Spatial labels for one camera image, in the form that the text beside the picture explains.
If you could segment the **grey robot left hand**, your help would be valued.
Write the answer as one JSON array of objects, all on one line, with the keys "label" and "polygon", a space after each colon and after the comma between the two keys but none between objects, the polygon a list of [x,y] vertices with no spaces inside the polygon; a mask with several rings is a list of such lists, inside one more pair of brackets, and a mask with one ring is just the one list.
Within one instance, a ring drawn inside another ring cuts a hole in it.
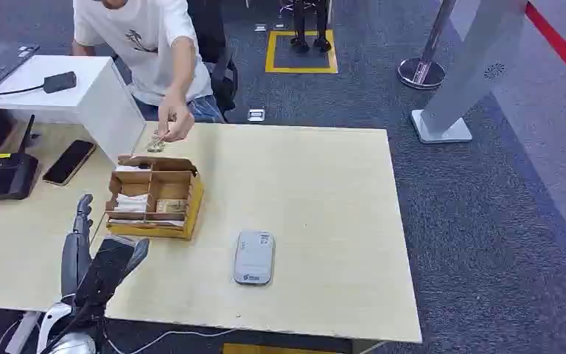
[{"label": "grey robot left hand", "polygon": [[92,201],[91,194],[78,201],[72,230],[63,244],[61,302],[74,314],[105,308],[117,287],[146,258],[150,245],[147,238],[135,240],[110,234],[92,255]]}]

